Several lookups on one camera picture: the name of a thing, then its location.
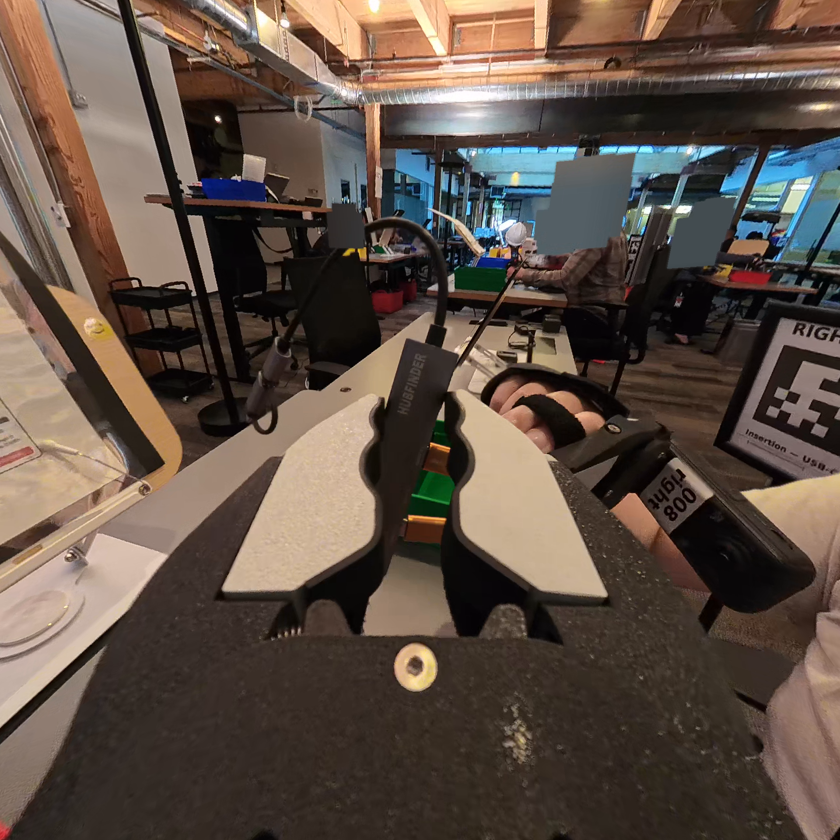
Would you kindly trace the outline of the person's white shirt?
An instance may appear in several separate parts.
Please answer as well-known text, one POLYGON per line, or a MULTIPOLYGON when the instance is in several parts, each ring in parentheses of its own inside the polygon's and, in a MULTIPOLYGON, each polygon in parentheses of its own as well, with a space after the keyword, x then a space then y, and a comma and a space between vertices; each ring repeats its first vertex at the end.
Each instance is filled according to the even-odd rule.
POLYGON ((811 560, 815 578, 779 604, 805 654, 766 710, 762 762, 806 838, 838 838, 839 476, 744 497, 811 560))

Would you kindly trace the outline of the rectangular metal air duct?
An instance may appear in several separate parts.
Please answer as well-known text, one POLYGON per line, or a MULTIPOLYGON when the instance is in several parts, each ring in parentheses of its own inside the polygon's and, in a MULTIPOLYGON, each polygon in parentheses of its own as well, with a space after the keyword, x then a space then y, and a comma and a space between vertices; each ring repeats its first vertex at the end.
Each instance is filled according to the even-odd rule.
POLYGON ((291 81, 349 106, 364 105, 358 86, 337 77, 312 49, 256 7, 245 10, 244 25, 231 31, 238 46, 291 81))

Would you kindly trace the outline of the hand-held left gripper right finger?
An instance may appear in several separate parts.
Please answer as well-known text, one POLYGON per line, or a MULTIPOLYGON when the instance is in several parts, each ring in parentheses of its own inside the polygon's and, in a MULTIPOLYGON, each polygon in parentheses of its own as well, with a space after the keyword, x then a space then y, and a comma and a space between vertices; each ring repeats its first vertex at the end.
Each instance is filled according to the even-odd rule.
POLYGON ((445 425, 455 483, 450 521, 460 545, 540 602, 605 603, 549 458, 466 390, 447 394, 445 425))

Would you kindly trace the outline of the green storage bin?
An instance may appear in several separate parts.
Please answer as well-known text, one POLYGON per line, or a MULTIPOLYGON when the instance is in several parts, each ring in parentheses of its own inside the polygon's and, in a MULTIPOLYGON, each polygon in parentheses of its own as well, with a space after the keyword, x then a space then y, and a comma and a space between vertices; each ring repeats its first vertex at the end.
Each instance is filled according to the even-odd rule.
POLYGON ((454 289, 498 294, 508 282, 508 267, 460 266, 455 269, 454 289))

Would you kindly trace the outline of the dark grey usb hub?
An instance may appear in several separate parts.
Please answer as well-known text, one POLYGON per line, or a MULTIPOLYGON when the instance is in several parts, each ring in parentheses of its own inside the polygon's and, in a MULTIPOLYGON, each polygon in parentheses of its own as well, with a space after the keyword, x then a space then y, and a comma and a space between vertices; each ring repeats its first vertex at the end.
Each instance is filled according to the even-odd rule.
POLYGON ((399 539, 417 476, 458 362, 456 353, 407 339, 388 397, 376 490, 383 506, 385 569, 399 539))

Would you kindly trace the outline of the person's right forearm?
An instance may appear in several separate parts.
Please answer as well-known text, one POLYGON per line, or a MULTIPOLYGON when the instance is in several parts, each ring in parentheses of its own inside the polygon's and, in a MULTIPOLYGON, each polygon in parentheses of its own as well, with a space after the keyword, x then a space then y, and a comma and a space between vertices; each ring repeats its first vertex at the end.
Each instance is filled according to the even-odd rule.
POLYGON ((708 593, 708 588, 638 495, 627 494, 615 505, 612 514, 656 559, 675 586, 708 593))

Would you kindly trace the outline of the black office chair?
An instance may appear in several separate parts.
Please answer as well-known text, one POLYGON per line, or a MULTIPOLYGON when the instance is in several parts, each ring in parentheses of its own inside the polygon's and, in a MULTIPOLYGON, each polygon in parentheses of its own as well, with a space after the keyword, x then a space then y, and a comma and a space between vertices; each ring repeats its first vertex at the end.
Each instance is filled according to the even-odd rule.
POLYGON ((301 325, 309 353, 307 387, 320 391, 342 373, 362 362, 382 344, 365 273, 358 254, 336 258, 289 259, 285 263, 290 289, 303 303, 318 276, 320 283, 301 325))

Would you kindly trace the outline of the person's right hand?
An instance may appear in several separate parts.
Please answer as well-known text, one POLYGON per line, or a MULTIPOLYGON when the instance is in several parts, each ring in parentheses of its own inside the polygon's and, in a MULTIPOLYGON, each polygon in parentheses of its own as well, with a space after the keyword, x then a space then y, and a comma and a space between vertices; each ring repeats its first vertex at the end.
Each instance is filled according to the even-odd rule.
POLYGON ((517 372, 494 387, 489 405, 548 454, 605 425, 610 414, 603 411, 601 397, 567 374, 517 372))

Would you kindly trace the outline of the wooden standing desk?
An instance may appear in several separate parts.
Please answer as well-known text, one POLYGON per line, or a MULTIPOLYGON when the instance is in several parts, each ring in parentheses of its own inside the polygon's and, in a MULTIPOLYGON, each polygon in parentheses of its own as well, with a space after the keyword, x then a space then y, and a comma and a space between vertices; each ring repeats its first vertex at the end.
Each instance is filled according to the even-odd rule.
POLYGON ((296 308, 291 290, 268 288, 266 262, 259 250, 260 228, 288 228, 292 257, 309 256, 308 230, 324 228, 327 207, 300 204, 186 197, 189 216, 203 218, 235 374, 232 380, 251 383, 250 362, 267 350, 277 334, 277 321, 288 325, 296 308), (271 335, 252 343, 243 339, 238 317, 249 314, 269 321, 271 335))

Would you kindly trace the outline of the thin black rod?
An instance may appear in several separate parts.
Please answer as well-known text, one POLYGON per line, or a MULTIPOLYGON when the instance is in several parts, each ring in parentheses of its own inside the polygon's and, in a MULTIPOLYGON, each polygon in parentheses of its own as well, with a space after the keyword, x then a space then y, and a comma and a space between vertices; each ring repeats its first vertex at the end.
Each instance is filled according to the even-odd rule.
POLYGON ((495 297, 494 301, 492 302, 490 308, 486 311, 485 316, 482 320, 479 321, 478 325, 476 326, 475 330, 469 336, 469 339, 465 342, 463 349, 458 355, 458 360, 456 362, 455 369, 457 370, 461 367, 467 360, 475 348, 478 340, 480 339, 482 333, 485 331, 486 327, 490 325, 491 320, 493 320, 496 316, 498 309, 501 306, 505 296, 508 294, 509 290, 512 289, 513 285, 515 284, 515 280, 518 277, 521 269, 523 268, 524 263, 518 264, 509 274, 509 277, 506 279, 505 285, 500 289, 497 296, 495 297))

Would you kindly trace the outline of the framed black-and-white tag sign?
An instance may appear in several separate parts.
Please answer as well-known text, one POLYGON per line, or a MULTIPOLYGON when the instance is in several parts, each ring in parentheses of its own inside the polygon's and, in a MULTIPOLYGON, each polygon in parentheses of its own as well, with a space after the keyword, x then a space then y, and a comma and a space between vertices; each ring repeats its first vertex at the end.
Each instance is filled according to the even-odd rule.
POLYGON ((838 474, 838 310, 768 306, 715 446, 775 485, 838 474))

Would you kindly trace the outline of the blue plastic bin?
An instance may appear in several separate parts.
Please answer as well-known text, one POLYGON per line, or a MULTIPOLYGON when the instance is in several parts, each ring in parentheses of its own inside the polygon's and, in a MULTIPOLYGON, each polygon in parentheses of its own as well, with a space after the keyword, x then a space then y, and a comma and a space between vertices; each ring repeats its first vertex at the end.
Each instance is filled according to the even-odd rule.
POLYGON ((266 185, 263 182, 234 178, 203 178, 201 185, 206 199, 217 203, 265 203, 267 200, 266 185))

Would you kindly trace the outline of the black utility cart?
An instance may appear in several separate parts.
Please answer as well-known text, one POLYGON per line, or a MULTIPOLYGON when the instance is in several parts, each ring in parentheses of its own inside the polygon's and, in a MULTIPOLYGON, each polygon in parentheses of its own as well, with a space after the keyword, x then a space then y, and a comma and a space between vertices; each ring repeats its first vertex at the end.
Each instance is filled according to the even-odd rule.
POLYGON ((188 403, 191 398, 212 391, 214 377, 209 369, 193 292, 188 284, 176 280, 151 287, 145 286, 139 278, 127 277, 111 280, 108 285, 133 359, 139 361, 138 352, 141 350, 154 352, 160 358, 161 371, 145 378, 152 392, 188 403), (142 311, 148 319, 148 327, 130 331, 123 308, 142 311), (190 370, 185 366, 183 352, 191 349, 200 351, 203 371, 190 370))

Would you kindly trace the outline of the wooden acrylic sign stand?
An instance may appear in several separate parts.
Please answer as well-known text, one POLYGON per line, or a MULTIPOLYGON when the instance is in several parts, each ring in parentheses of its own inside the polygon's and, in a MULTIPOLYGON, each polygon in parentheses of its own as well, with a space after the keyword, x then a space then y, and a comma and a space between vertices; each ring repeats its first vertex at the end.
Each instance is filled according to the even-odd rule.
POLYGON ((75 559, 182 462, 174 426, 104 315, 2 237, 1 589, 75 559))

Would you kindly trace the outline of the wooden work desk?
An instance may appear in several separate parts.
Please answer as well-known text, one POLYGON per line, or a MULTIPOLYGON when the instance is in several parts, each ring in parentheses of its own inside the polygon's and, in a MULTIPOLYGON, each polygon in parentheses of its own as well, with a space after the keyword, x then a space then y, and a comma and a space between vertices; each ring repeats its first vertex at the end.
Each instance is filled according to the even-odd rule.
MULTIPOLYGON (((480 305, 491 305, 498 297, 498 292, 490 290, 468 290, 455 288, 453 281, 448 284, 447 308, 455 310, 468 306, 478 308, 480 305)), ((553 292, 512 286, 501 300, 503 305, 520 308, 549 308, 562 309, 568 305, 566 296, 562 292, 553 292)))

